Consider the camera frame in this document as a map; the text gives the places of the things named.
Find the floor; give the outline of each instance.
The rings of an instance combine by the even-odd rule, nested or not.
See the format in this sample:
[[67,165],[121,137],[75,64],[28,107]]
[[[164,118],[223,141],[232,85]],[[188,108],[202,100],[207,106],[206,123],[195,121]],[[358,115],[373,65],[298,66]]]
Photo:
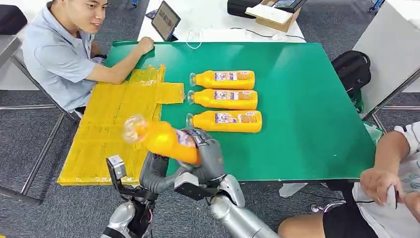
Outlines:
[[[131,8],[131,0],[109,0],[107,18],[97,35],[106,52],[113,40],[136,40],[147,0]],[[370,23],[369,0],[309,0],[298,23],[308,42],[322,43],[330,59],[349,50]],[[419,94],[403,94],[397,102],[420,102]],[[0,105],[47,103],[39,92],[0,91]],[[419,113],[381,112],[388,129],[396,124],[417,121]],[[0,183],[19,190],[25,182],[43,143],[52,129],[58,112],[0,113]],[[29,206],[0,197],[0,234],[7,238],[99,237],[114,209],[122,202],[111,186],[67,186],[55,181],[64,163],[77,125],[64,120],[46,156],[29,195],[41,197],[41,206]],[[245,182],[242,189],[247,207],[274,230],[285,218],[310,213],[310,204],[325,205],[324,199],[298,192],[289,198],[278,195],[280,183]],[[303,192],[323,196],[339,196],[319,185],[309,185]],[[158,238],[227,238],[230,237],[214,221],[205,203],[195,202],[168,191],[157,202],[154,235]]]

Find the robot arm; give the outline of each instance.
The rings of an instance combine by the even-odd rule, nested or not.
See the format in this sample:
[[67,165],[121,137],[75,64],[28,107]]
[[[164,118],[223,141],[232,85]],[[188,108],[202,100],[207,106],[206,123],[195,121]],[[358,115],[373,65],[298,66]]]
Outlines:
[[267,224],[245,208],[245,198],[237,179],[227,175],[219,143],[206,132],[185,130],[193,136],[202,164],[175,180],[175,191],[200,200],[210,198],[210,211],[234,238],[279,238]]
[[149,224],[157,195],[169,187],[194,200],[207,199],[212,215],[227,228],[234,238],[279,238],[254,213],[245,208],[245,198],[237,179],[225,172],[219,142],[202,130],[186,129],[197,145],[201,165],[178,161],[180,168],[166,176],[168,158],[148,153],[136,188],[125,187],[121,178],[126,175],[119,156],[107,158],[112,184],[126,196],[113,213],[101,238],[151,238]]

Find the short sleeve shirt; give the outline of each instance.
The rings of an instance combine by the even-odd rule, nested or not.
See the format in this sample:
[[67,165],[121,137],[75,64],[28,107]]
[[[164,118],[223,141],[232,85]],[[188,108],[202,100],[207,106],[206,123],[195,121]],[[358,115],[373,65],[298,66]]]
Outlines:
[[86,77],[93,71],[94,35],[79,31],[72,36],[50,12],[52,2],[25,29],[23,57],[32,77],[65,110],[85,106],[96,84]]
[[[400,163],[398,176],[405,193],[420,192],[420,121],[405,127],[396,126],[404,134],[410,153]],[[353,187],[355,201],[370,201],[357,182]],[[376,232],[378,238],[419,238],[420,223],[405,204],[378,206],[376,203],[358,203],[362,216]]]

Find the black shorts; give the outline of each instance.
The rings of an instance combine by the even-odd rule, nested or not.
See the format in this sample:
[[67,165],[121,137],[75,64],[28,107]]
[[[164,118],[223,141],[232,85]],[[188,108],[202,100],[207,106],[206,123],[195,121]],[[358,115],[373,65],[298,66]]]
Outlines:
[[353,185],[345,186],[342,190],[347,203],[324,213],[325,238],[378,238],[361,215],[351,193],[352,188]]

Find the plastic bottle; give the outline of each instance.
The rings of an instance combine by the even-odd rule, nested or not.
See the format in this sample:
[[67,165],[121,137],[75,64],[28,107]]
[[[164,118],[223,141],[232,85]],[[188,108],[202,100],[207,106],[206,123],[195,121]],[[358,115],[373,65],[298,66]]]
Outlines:
[[253,71],[211,71],[190,74],[191,86],[200,85],[214,89],[242,89],[251,90],[255,84]]
[[263,125],[259,111],[206,111],[187,114],[187,127],[206,131],[259,132]]
[[226,108],[236,110],[255,110],[258,95],[253,90],[220,90],[205,89],[201,92],[188,92],[188,102],[197,103],[208,108]]
[[123,138],[129,143],[141,142],[155,154],[200,164],[193,138],[165,121],[146,121],[140,115],[132,116],[124,124]]

